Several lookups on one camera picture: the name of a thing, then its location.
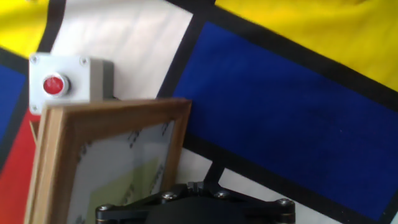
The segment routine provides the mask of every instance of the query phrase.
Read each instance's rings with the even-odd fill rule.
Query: red fabric
[[[38,121],[39,116],[29,110],[22,120],[7,161],[0,175],[1,223],[22,224],[32,174],[35,143],[29,121]]]

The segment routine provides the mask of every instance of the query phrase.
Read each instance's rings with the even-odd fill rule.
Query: wooden frame
[[[161,188],[172,186],[190,107],[185,99],[48,107],[40,120],[25,224],[66,223],[82,144],[175,121]]]

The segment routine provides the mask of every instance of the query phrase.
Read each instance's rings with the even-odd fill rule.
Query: wooden edge
[[[151,100],[109,100],[93,103],[82,103],[73,105],[50,105],[49,108],[63,108],[68,113],[83,111],[98,111],[98,110],[117,110],[120,108],[129,108],[131,106],[147,106],[147,105],[178,105],[180,103],[189,102],[185,98],[166,98],[166,99],[151,99]]]
[[[77,155],[85,141],[175,120],[164,175],[164,181],[170,177],[169,185],[174,183],[190,105],[171,99],[48,107],[40,121],[25,224],[66,223]]]
[[[39,135],[39,124],[40,121],[29,121],[30,130],[32,131],[33,140],[37,144],[37,136]]]
[[[169,190],[175,184],[182,144],[184,142],[190,112],[191,104],[189,104],[185,109],[183,116],[177,119],[174,123],[172,140],[170,142],[169,153],[167,154],[166,166],[160,190]]]
[[[43,186],[42,179],[44,176],[44,167],[46,166],[45,161],[47,158],[47,140],[54,136],[53,131],[50,131],[52,127],[55,128],[59,125],[54,121],[62,120],[62,111],[59,110],[44,110],[40,119],[39,133],[38,133],[38,144],[36,145],[34,163],[32,168],[32,176],[30,178],[29,194],[26,204],[25,211],[25,224],[39,223],[36,221],[36,214],[40,213],[41,202],[38,202],[39,189]]]

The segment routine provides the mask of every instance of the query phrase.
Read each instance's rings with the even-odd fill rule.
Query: blue fabric
[[[0,142],[18,102],[26,77],[0,65]]]
[[[369,218],[398,189],[396,112],[214,24],[174,96],[188,132]]]

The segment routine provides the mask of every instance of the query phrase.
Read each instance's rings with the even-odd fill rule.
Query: black metal bracket
[[[295,204],[283,198],[265,202],[222,188],[212,182],[189,182],[174,185],[161,192],[126,206],[102,205],[96,209],[97,224],[144,223],[153,208],[189,197],[207,197],[233,203],[247,219],[264,218],[270,223],[295,223]]]

